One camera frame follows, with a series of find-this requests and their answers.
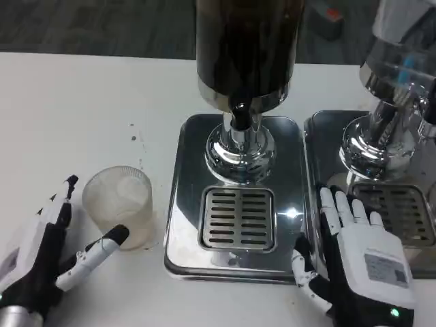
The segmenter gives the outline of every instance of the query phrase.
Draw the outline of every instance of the robot finger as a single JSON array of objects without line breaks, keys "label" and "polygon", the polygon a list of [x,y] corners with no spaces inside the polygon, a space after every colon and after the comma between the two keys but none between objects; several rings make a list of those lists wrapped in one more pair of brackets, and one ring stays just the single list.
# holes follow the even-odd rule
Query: robot finger
[{"label": "robot finger", "polygon": [[382,216],[376,211],[373,211],[369,215],[369,221],[371,222],[371,225],[380,226],[381,228],[384,228]]},{"label": "robot finger", "polygon": [[331,235],[336,235],[341,229],[341,223],[339,221],[338,211],[334,204],[332,192],[327,187],[322,187],[320,190],[321,197],[321,214],[326,217],[328,229]]},{"label": "robot finger", "polygon": [[342,221],[342,226],[346,227],[354,223],[354,217],[351,209],[349,208],[347,196],[342,192],[338,191],[335,194],[336,205],[338,207],[338,214]]},{"label": "robot finger", "polygon": [[365,211],[362,201],[354,199],[352,206],[353,206],[354,221],[356,223],[369,224],[367,212]]}]

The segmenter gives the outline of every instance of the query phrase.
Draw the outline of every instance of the green led light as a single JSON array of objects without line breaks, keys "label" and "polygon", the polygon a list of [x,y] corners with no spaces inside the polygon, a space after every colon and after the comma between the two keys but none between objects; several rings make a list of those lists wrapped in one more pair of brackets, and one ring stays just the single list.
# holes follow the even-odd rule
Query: green led light
[{"label": "green led light", "polygon": [[393,308],[390,310],[390,314],[393,315],[395,318],[398,318],[400,316],[400,311],[398,311],[397,309]]}]

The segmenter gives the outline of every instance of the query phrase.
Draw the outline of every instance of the robotic hand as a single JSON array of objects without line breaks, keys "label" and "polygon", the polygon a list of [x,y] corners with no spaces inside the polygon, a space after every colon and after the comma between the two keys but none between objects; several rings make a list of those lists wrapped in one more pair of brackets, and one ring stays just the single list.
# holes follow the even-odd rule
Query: robotic hand
[{"label": "robotic hand", "polygon": [[329,281],[319,275],[302,234],[292,255],[298,287],[338,327],[412,326],[413,279],[401,241],[379,213],[337,188],[318,193],[320,231]]},{"label": "robotic hand", "polygon": [[14,238],[0,261],[0,327],[41,327],[62,294],[80,283],[129,236],[118,225],[101,239],[59,264],[72,218],[69,203],[76,176],[69,177],[50,204]]}]

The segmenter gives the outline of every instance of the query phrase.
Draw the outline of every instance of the dark liquid container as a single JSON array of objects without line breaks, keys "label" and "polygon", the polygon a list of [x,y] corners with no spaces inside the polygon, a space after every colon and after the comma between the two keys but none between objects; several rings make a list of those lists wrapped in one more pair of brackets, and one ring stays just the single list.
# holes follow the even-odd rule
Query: dark liquid container
[{"label": "dark liquid container", "polygon": [[304,0],[197,0],[197,69],[216,92],[261,97],[286,87]]}]

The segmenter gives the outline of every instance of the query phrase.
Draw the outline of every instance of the white label sticker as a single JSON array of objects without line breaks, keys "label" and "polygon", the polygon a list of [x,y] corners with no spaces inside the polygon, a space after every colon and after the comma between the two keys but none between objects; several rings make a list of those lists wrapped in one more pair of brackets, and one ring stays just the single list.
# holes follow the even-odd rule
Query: white label sticker
[{"label": "white label sticker", "polygon": [[400,262],[371,254],[365,254],[365,262],[370,280],[409,288],[404,265]]}]

